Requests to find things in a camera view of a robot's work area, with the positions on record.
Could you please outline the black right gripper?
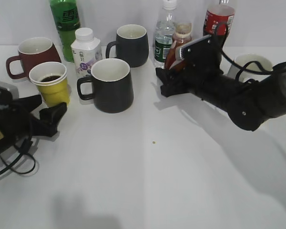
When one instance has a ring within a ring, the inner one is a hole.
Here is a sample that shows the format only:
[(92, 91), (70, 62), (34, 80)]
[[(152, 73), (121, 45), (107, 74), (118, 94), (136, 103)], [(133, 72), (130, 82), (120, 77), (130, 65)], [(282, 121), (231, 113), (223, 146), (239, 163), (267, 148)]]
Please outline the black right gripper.
[(155, 68), (155, 72), (162, 82), (161, 95), (166, 98), (193, 94), (207, 102), (229, 101), (229, 80), (220, 67), (182, 61), (169, 70)]

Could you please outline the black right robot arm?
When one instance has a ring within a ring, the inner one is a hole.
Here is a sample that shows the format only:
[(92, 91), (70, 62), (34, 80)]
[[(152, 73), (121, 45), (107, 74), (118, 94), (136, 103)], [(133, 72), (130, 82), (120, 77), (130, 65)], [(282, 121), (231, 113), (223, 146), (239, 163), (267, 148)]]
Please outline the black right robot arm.
[(156, 68), (163, 96), (191, 93), (227, 112), (231, 121), (246, 131), (286, 115), (286, 62), (276, 66), (281, 73), (244, 83), (225, 76), (215, 54), (193, 55), (183, 64), (180, 70)]

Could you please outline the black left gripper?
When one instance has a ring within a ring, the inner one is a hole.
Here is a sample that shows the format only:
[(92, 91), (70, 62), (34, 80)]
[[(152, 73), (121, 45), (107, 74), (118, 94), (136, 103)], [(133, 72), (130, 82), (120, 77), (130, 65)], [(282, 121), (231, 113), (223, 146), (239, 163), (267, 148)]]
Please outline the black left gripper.
[(13, 99), (10, 92), (0, 92), (0, 155), (14, 147), (24, 155), (29, 152), (34, 136), (53, 137), (60, 120), (67, 112), (67, 104), (39, 111), (39, 118), (31, 112), (42, 103), (40, 94)]

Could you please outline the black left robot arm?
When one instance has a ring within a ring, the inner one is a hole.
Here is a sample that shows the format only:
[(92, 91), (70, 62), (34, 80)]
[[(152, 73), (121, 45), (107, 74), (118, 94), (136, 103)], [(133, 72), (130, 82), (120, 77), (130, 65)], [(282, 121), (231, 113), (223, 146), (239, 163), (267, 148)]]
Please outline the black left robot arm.
[(36, 118), (31, 112), (42, 103), (41, 95), (13, 99), (11, 93), (0, 95), (0, 154), (23, 137), (52, 137), (67, 111), (65, 102), (39, 111)]

